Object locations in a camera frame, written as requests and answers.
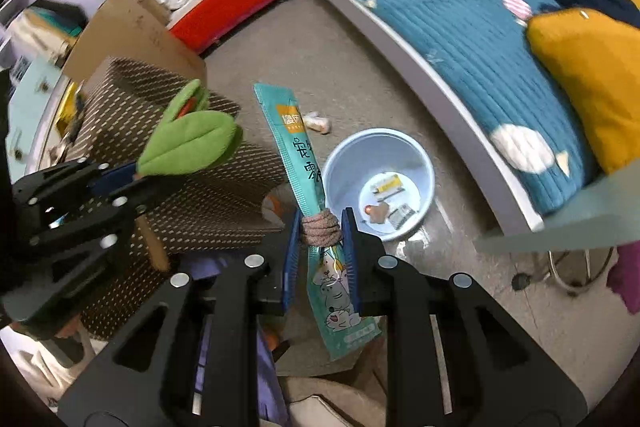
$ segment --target gray floor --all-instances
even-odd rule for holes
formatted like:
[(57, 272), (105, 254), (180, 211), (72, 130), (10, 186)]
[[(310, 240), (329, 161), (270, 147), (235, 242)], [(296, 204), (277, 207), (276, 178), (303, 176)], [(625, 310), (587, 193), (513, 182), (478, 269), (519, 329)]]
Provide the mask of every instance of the gray floor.
[[(388, 251), (430, 275), (470, 273), (574, 379), (591, 406), (618, 379), (640, 342), (640, 317), (629, 316), (604, 281), (578, 298), (548, 284), (511, 290), (511, 277), (531, 269), (533, 257), (476, 252), (472, 240), (496, 226), (478, 186), (399, 75), (324, 0), (275, 7), (224, 42), (207, 58), (207, 68), (209, 87), (241, 103), (239, 123), (253, 142), (274, 147), (255, 102), (255, 82), (291, 87), (303, 112), (331, 118), (331, 134), (311, 135), (320, 163), (362, 129), (391, 127), (415, 138), (434, 164), (436, 204), (414, 236), (387, 245)], [(580, 274), (575, 263), (567, 269)]]

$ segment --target teal snack packet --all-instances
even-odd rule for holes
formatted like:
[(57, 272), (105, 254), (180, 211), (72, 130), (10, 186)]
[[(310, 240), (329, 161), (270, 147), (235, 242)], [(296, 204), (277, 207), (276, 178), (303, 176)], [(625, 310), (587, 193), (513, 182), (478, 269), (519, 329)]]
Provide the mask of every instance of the teal snack packet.
[[(254, 85), (303, 216), (325, 209), (318, 162), (306, 135), (298, 100), (286, 87)], [(372, 317), (360, 318), (351, 303), (342, 245), (308, 247), (306, 293), (331, 360), (358, 349), (380, 333)]]

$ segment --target trash inside bucket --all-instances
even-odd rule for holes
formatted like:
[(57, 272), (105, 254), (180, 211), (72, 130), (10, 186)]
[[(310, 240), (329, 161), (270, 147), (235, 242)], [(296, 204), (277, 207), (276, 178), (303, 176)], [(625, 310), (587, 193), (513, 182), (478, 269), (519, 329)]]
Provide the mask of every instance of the trash inside bucket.
[[(347, 206), (353, 207), (358, 229), (383, 241), (402, 237), (422, 222), (435, 185), (433, 166), (420, 144), (382, 128), (361, 131), (340, 143), (324, 166), (322, 180), (326, 206), (338, 218)], [(388, 204), (386, 219), (372, 223), (367, 207), (381, 203)]]

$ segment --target quilted blue blanket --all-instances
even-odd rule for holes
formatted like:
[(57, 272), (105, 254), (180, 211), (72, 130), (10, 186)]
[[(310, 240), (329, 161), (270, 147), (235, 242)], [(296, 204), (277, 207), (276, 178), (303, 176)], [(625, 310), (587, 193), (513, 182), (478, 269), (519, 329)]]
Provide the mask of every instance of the quilted blue blanket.
[(359, 0), (418, 51), (468, 107), (540, 214), (588, 183), (596, 163), (565, 93), (524, 38), (553, 0)]

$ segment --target silver screw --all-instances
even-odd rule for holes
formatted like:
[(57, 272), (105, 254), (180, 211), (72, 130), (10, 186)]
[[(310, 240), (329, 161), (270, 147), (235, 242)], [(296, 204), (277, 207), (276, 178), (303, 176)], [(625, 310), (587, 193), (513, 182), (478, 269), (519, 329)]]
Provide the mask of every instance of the silver screw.
[(169, 281), (171, 283), (171, 286), (173, 286), (174, 288), (182, 288), (189, 282), (189, 276), (186, 273), (180, 272), (172, 275)]
[(469, 288), (473, 279), (469, 277), (466, 273), (456, 273), (453, 276), (453, 284), (455, 284), (458, 288)]
[(120, 196), (119, 198), (115, 198), (113, 200), (113, 203), (111, 203), (113, 206), (123, 206), (123, 204), (127, 203), (127, 197), (126, 196)]
[(105, 235), (100, 240), (100, 247), (107, 250), (108, 248), (111, 248), (113, 245), (115, 245), (117, 242), (118, 242), (118, 236), (115, 235), (114, 233), (110, 233), (109, 235)]
[(264, 263), (264, 257), (259, 253), (253, 253), (244, 258), (244, 264), (249, 268), (257, 268), (258, 266), (262, 266), (262, 263)]
[(380, 259), (378, 259), (378, 265), (381, 268), (386, 268), (390, 270), (398, 266), (398, 259), (396, 259), (392, 255), (383, 255)]

